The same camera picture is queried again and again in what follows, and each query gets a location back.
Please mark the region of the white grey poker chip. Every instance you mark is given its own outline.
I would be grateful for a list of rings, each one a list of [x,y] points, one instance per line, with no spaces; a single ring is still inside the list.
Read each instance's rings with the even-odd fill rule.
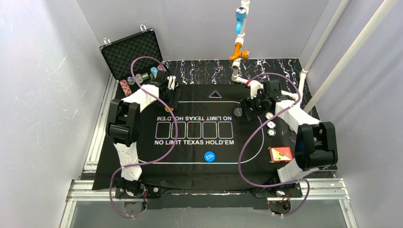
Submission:
[[[274,114],[271,113],[271,112],[267,112],[267,113],[265,114],[265,118],[266,118],[267,120],[271,119],[273,116],[274,116]]]

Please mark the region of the blue small blind button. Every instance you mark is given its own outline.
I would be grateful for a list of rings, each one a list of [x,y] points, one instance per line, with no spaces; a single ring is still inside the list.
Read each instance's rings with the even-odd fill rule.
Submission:
[[[208,151],[204,154],[204,159],[206,162],[213,162],[215,160],[215,153]]]

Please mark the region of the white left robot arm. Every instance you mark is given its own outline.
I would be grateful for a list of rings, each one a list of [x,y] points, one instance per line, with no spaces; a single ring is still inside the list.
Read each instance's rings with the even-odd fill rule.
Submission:
[[[177,107],[180,90],[176,77],[159,70],[156,78],[145,82],[133,94],[111,101],[108,111],[106,135],[115,147],[123,179],[139,180],[142,169],[137,153],[137,141],[141,132],[141,112],[158,101],[176,121],[173,110]]]

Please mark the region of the clear dealer button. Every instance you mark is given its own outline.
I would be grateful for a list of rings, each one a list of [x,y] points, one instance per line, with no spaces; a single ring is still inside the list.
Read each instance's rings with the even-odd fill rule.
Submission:
[[[235,116],[241,117],[243,115],[243,109],[237,107],[237,108],[234,109],[233,113],[234,113]]]

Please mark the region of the yellow big blind button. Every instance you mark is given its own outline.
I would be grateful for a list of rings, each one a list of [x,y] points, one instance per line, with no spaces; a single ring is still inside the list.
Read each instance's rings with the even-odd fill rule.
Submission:
[[[172,107],[165,107],[164,108],[166,112],[173,112],[174,108]]]

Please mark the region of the green poker chip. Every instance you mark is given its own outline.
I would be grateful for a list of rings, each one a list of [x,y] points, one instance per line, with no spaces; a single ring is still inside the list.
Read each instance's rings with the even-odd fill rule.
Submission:
[[[267,130],[267,135],[270,137],[274,137],[276,135],[276,130],[275,129],[268,129]]]

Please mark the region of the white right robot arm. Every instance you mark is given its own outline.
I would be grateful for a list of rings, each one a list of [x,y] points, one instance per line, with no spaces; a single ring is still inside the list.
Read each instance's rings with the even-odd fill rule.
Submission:
[[[297,98],[286,95],[278,80],[263,84],[249,80],[250,95],[240,101],[242,115],[249,121],[254,116],[272,113],[297,134],[294,157],[278,170],[281,183],[291,183],[338,161],[336,130],[331,122],[322,122],[303,111]]]

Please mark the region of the white blue poker chip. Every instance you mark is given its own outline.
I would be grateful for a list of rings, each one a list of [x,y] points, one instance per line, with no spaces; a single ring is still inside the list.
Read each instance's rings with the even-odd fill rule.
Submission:
[[[275,129],[276,128],[276,124],[273,121],[269,121],[267,122],[267,127],[269,129]]]

